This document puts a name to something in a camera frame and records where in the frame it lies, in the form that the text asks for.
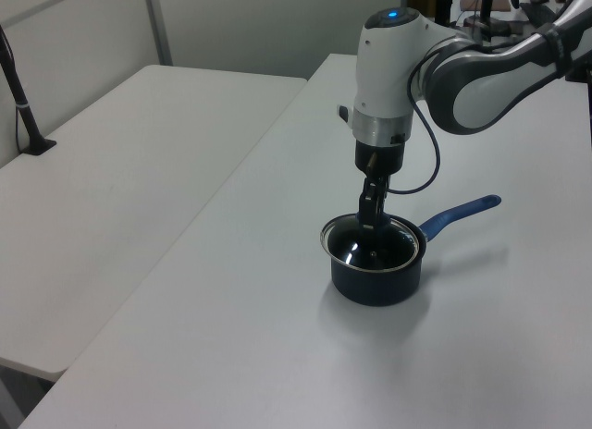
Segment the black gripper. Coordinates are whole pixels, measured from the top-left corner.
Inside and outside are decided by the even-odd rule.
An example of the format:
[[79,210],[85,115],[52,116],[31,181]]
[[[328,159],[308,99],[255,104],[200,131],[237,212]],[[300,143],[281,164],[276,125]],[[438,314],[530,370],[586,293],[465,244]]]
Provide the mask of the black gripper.
[[358,201],[357,218],[362,228],[375,229],[387,221],[384,204],[389,190],[390,175],[401,170],[405,144],[392,147],[375,147],[357,141],[355,144],[355,165],[367,176],[384,176],[376,180],[364,179]]

